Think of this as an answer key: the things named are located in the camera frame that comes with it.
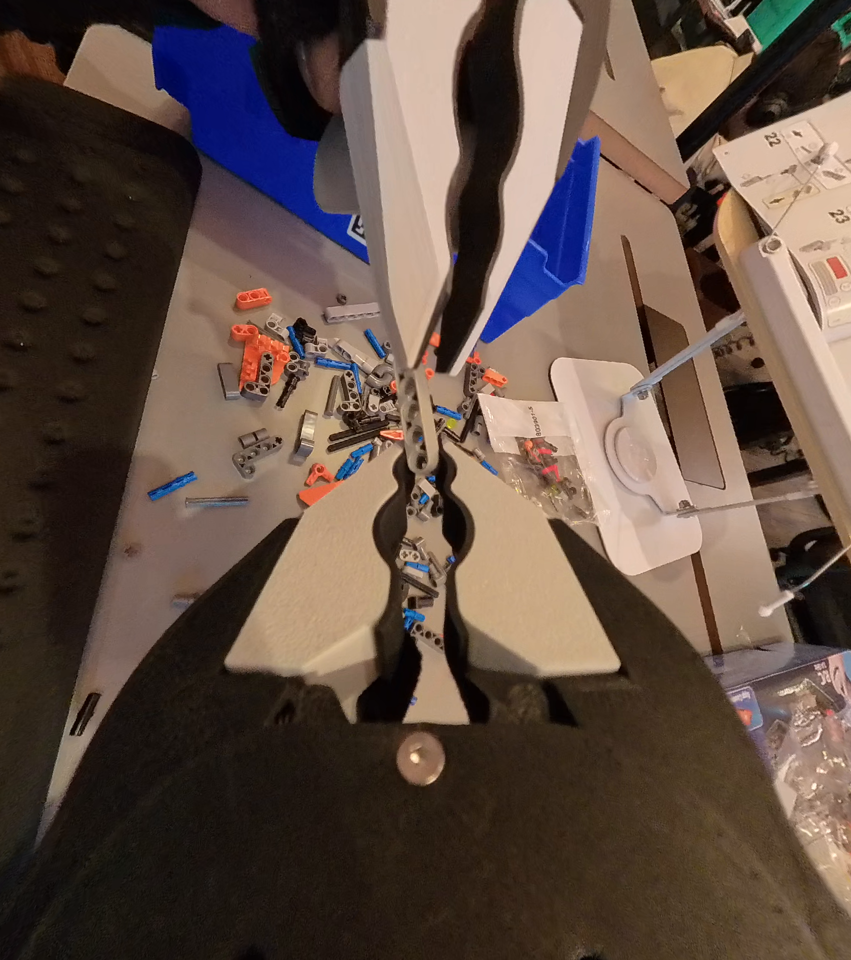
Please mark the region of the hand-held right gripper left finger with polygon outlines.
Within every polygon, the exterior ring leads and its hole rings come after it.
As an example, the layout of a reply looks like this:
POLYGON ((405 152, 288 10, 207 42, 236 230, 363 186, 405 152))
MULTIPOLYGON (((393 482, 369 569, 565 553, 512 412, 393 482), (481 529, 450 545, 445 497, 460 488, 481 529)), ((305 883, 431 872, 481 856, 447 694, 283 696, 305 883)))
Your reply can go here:
POLYGON ((308 507, 225 656, 240 679, 328 687, 360 722, 403 722, 421 655, 396 559, 412 474, 401 446, 308 507))

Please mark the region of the black studded mat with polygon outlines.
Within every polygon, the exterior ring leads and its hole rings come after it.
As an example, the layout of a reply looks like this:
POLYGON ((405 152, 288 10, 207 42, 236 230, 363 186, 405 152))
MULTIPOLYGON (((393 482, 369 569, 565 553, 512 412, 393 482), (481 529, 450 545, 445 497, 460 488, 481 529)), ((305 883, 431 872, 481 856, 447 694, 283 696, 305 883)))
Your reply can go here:
POLYGON ((164 126, 0 85, 0 886, 43 817, 201 177, 164 126))

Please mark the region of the blue plastic bin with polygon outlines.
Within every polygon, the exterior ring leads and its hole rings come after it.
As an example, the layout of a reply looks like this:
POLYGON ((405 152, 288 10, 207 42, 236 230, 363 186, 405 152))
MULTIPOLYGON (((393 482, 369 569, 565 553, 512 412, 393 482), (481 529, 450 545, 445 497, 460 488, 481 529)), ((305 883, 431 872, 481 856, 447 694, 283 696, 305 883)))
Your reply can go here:
MULTIPOLYGON (((357 213, 323 211, 313 192, 318 144, 288 134, 262 90, 256 42, 228 26, 155 27, 155 87, 190 114, 194 144, 319 234, 363 262, 357 213)), ((600 139, 580 139, 539 215, 480 340, 490 344, 587 277, 600 171, 600 139)))

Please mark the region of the small bag of brick parts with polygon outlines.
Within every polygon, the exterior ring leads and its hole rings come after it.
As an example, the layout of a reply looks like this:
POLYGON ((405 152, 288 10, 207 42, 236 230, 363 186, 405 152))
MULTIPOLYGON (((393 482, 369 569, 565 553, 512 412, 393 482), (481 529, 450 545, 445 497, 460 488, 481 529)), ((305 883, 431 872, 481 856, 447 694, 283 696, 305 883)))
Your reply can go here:
POLYGON ((520 496, 571 527, 611 519, 609 496, 565 404, 482 394, 479 407, 494 467, 520 496))

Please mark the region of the dark blue toy set box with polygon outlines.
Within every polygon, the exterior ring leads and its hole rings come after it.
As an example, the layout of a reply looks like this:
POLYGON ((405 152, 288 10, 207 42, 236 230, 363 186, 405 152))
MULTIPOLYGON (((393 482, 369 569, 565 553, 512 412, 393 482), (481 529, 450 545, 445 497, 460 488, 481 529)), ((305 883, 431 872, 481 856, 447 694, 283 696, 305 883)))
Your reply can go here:
POLYGON ((851 651, 779 642, 706 658, 792 815, 824 788, 851 798, 851 651))

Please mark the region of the white book stand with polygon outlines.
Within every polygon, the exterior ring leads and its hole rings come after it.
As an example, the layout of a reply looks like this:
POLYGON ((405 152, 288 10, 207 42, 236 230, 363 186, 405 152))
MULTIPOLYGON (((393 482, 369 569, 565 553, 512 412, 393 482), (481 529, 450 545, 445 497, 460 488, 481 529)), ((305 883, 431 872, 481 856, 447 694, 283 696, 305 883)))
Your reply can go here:
POLYGON ((832 522, 851 553, 851 393, 822 339, 807 291, 784 242, 731 187, 715 222, 716 246, 740 304, 645 378, 622 363, 557 359, 550 370, 556 397, 576 423, 587 458, 611 502, 611 519, 626 534, 605 541, 623 571, 651 570, 654 561, 636 537, 663 544, 707 512, 695 507, 667 439, 655 386, 720 337, 746 323, 768 365, 779 399, 809 463, 832 522))

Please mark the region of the pile of loose brick parts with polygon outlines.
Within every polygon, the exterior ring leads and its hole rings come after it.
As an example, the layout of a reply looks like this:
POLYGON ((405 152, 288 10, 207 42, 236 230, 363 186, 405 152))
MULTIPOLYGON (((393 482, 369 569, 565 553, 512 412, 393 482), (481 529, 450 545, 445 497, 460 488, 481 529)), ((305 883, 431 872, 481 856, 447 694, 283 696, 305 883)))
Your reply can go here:
MULTIPOLYGON (((283 493, 286 480, 302 510, 317 503, 328 491, 356 476, 360 469, 403 442, 397 403, 397 382, 393 351, 384 337, 369 325, 379 319, 375 303, 342 301, 329 307, 323 317, 329 324, 355 320, 366 327, 365 342, 356 347, 348 339, 322 336, 299 317, 294 323, 275 312, 266 316, 236 318, 228 339, 235 356, 217 366, 224 403, 235 411, 284 417, 292 410, 298 385, 309 381, 313 371, 319 386, 324 384, 323 413, 314 403, 299 404, 296 422, 284 419, 275 429, 257 426, 235 439, 229 449, 231 469, 238 479, 235 490, 225 489, 225 474, 213 475, 205 468, 197 475, 186 471, 147 493, 150 502, 179 503, 187 516, 203 512, 235 511, 251 518, 259 507, 287 506, 292 493, 283 493)), ((500 398, 508 378, 499 370, 483 365, 474 351, 464 366, 462 398, 457 407, 437 403, 433 414, 440 437, 465 443, 478 436, 474 421, 480 416, 478 397, 500 398)), ((446 574, 456 562, 453 555, 438 558, 420 537, 408 537, 397 551, 399 580, 404 584, 403 611, 406 629, 422 632, 416 624, 424 621, 422 610, 443 594, 446 574)))

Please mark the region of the grey desk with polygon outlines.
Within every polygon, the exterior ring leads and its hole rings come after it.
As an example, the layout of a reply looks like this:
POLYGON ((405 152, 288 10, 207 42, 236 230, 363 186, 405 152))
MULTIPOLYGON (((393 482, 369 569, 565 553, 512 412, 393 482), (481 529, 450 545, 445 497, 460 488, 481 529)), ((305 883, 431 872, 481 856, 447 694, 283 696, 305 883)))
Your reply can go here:
MULTIPOLYGON (((66 86, 134 114, 184 131, 186 108, 168 93, 150 89, 144 41, 118 28, 96 27, 83 39, 66 86)), ((298 518, 292 494, 286 506, 215 510, 186 515, 179 503, 150 502, 147 489, 190 470, 227 477, 225 490, 239 486, 229 463, 240 433, 283 420, 296 423, 299 404, 318 410, 328 387, 316 374, 299 387, 285 416, 235 410, 224 403, 215 362, 229 359, 229 323, 241 318, 227 306, 229 294, 263 284, 272 310, 294 319, 317 316, 337 293, 353 301, 375 300, 365 263, 320 236, 275 201, 202 156, 203 177, 179 266, 155 377, 144 415, 124 500, 109 551, 107 570, 86 641, 69 724, 91 691, 102 693, 82 736, 63 733, 45 810, 38 829, 48 831, 71 786, 88 745, 129 678, 170 625, 185 616, 188 598, 212 585, 278 524, 298 518)), ((640 294, 648 306, 680 322, 699 337, 705 326, 679 229, 654 187, 649 192, 603 153, 587 277, 547 304, 533 318, 480 349, 484 361, 510 379, 509 397, 552 400, 549 370, 559 357, 629 361, 646 373, 641 336, 640 294)), ((691 484, 694 502, 708 506, 750 497, 740 450, 720 378, 710 353, 693 360, 725 477, 725 488, 691 484)), ((776 579, 755 509, 708 513, 701 519, 703 546, 650 572, 630 577, 700 653, 791 642, 787 616, 779 610, 761 618, 758 606, 775 593, 776 579)))

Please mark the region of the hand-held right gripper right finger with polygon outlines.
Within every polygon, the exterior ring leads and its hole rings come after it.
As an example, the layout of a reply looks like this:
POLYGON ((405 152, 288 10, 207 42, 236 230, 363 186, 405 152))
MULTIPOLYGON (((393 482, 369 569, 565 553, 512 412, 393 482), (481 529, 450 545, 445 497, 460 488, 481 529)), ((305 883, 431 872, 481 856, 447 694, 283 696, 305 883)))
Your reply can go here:
POLYGON ((462 447, 441 448, 443 535, 455 562, 445 650, 468 720, 487 722, 515 688, 550 717, 550 688, 618 677, 622 662, 562 543, 588 547, 462 447))

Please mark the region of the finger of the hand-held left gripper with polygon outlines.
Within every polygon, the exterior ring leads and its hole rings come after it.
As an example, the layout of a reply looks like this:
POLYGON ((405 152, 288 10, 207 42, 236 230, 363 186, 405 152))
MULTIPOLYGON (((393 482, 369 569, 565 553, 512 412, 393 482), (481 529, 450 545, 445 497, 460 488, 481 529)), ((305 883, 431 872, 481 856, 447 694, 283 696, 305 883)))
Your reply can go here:
POLYGON ((461 369, 565 171, 599 83, 609 20, 609 2, 482 2, 467 30, 439 373, 461 369))
POLYGON ((339 89, 373 289, 401 369, 441 328, 437 370, 459 370, 443 318, 452 294, 458 194, 468 169, 458 82, 485 2, 341 2, 339 89))

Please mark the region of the light grey holed brick beam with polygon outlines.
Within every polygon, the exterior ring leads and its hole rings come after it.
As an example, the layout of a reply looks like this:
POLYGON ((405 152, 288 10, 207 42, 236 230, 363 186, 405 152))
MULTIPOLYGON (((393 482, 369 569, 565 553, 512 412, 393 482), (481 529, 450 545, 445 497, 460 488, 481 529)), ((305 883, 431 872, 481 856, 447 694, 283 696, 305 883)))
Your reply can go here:
POLYGON ((439 462, 440 444, 430 384, 420 368, 399 374, 396 406, 408 468, 419 477, 433 474, 439 462))

